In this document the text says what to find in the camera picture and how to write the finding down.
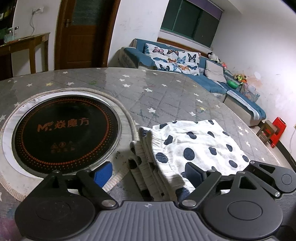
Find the white navy polka-dot garment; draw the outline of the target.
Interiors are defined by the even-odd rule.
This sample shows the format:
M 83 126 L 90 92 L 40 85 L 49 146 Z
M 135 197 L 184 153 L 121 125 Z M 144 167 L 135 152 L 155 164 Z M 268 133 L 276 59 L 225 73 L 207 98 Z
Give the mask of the white navy polka-dot garment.
M 153 201 L 180 201 L 194 191 L 185 173 L 188 162 L 202 171 L 228 176 L 245 169 L 250 161 L 215 120 L 141 126 L 138 136 L 130 143 L 129 165 L 138 187 Z

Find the small wooden stool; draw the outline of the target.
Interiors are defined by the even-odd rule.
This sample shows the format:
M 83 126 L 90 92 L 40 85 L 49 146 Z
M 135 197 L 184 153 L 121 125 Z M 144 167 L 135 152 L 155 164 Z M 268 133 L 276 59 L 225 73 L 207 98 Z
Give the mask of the small wooden stool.
M 278 128 L 271 121 L 266 120 L 256 135 L 264 144 L 266 144 L 277 131 Z

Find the round black induction cooktop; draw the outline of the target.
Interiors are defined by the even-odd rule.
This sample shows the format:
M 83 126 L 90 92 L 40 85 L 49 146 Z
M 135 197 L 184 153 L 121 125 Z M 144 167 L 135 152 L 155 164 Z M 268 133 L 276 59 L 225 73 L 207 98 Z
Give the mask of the round black induction cooktop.
M 89 88 L 47 91 L 15 107 L 1 127 L 1 188 L 18 201 L 52 171 L 74 175 L 112 164 L 111 190 L 128 173 L 138 137 L 127 108 Z

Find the red plastic stool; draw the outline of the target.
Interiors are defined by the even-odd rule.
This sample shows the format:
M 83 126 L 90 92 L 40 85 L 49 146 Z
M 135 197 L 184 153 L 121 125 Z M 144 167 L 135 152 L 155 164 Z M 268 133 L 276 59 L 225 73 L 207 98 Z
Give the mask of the red plastic stool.
M 273 125 L 277 128 L 277 130 L 270 138 L 269 142 L 270 142 L 271 148 L 274 148 L 276 146 L 276 144 L 280 140 L 280 137 L 282 136 L 283 132 L 287 127 L 287 124 L 285 123 L 285 121 L 280 117 L 277 117 L 273 121 Z

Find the blue corner sofa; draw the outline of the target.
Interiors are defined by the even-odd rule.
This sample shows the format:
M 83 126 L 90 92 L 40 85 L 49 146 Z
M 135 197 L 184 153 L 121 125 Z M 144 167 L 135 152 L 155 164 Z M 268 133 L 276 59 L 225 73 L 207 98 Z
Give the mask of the blue corner sofa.
M 121 66 L 184 74 L 226 104 L 248 126 L 256 126 L 266 119 L 265 111 L 246 97 L 243 84 L 221 64 L 167 44 L 134 39 L 131 46 L 122 47 L 118 57 Z

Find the grey star quilted table cover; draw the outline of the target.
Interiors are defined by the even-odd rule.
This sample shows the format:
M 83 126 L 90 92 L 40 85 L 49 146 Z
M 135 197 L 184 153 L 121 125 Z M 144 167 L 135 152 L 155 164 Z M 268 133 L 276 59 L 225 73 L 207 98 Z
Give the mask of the grey star quilted table cover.
M 4 121 L 31 96 L 51 90 L 88 88 L 109 94 L 131 114 L 136 126 L 176 120 L 216 120 L 248 158 L 273 165 L 278 160 L 256 134 L 220 99 L 177 73 L 128 68 L 48 71 L 1 82 Z

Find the beige throw pillow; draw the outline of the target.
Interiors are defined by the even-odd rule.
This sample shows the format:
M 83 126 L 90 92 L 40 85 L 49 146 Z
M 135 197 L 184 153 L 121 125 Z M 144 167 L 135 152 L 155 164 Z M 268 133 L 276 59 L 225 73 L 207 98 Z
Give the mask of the beige throw pillow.
M 224 77 L 223 68 L 221 66 L 217 65 L 216 63 L 211 62 L 209 60 L 206 61 L 204 74 L 210 80 L 213 80 L 216 82 L 222 82 L 222 83 L 227 82 Z

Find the colourful toy pile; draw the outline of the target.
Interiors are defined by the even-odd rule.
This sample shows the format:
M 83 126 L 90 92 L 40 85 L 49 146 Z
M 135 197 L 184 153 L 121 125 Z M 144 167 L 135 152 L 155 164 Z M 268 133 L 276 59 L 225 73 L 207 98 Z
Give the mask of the colourful toy pile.
M 244 74 L 236 74 L 234 75 L 234 79 L 240 83 L 247 83 L 247 77 Z

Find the butterfly print cushion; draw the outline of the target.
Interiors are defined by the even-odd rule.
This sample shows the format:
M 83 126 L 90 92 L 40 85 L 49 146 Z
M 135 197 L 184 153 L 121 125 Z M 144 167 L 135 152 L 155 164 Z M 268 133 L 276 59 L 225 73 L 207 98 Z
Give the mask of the butterfly print cushion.
M 158 70 L 189 75 L 200 75 L 201 54 L 183 50 L 165 49 L 153 44 L 144 45 L 144 54 L 149 56 Z

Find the panda plush toy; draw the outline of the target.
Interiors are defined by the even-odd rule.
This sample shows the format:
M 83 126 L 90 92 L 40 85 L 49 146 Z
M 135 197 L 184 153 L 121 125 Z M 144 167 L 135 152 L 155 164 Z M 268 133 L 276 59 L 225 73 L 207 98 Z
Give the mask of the panda plush toy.
M 213 52 L 209 52 L 208 53 L 208 58 L 211 60 L 211 61 L 214 61 L 216 63 L 220 63 L 220 59 L 213 53 Z

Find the brown wooden door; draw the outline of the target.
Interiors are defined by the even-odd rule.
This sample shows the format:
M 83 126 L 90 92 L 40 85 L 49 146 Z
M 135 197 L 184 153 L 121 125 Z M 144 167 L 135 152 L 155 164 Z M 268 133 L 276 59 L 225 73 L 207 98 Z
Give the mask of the brown wooden door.
M 54 69 L 106 67 L 120 1 L 61 2 Z

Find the dark green window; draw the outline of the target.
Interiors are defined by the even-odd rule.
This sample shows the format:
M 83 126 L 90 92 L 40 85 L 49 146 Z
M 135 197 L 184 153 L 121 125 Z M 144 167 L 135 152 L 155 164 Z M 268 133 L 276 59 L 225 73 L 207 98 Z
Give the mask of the dark green window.
M 211 1 L 170 0 L 161 29 L 211 47 L 222 13 Z

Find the glass pitcher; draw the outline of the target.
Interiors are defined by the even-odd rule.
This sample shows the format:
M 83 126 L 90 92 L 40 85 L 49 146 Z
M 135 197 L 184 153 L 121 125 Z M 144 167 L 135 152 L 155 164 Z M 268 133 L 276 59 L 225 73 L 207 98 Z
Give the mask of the glass pitcher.
M 18 39 L 19 27 L 9 28 L 4 35 L 4 43 L 9 43 Z

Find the dark wooden shelf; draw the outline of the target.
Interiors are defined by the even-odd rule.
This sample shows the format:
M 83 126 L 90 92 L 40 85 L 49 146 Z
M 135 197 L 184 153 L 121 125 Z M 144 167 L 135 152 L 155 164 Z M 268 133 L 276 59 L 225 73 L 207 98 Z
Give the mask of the dark wooden shelf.
M 13 26 L 17 0 L 0 0 L 0 38 L 4 44 L 6 31 Z

